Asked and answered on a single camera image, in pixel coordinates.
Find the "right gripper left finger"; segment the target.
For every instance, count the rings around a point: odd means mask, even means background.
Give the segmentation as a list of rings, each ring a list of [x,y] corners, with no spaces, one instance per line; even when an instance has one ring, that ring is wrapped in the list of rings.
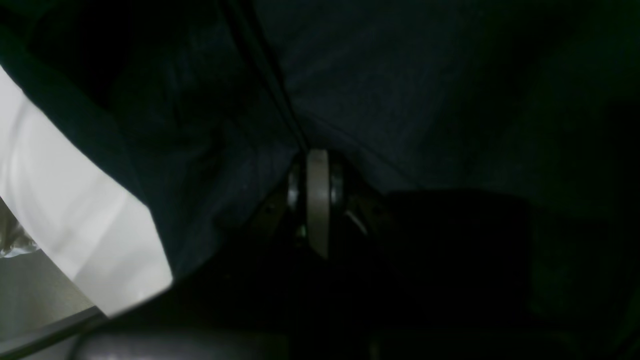
[[[151,303],[82,336],[73,360],[271,360],[287,340],[254,332],[250,312],[263,300],[253,285],[278,281],[273,260],[295,232],[329,255],[330,155],[294,158],[286,181],[265,199],[238,239],[229,240],[194,276]]]

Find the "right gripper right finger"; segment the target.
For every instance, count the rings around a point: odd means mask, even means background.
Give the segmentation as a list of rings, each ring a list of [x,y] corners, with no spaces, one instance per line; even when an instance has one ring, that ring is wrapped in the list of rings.
[[[329,259],[369,287],[371,360],[580,360],[534,314],[530,206],[474,189],[381,194],[329,153]]]

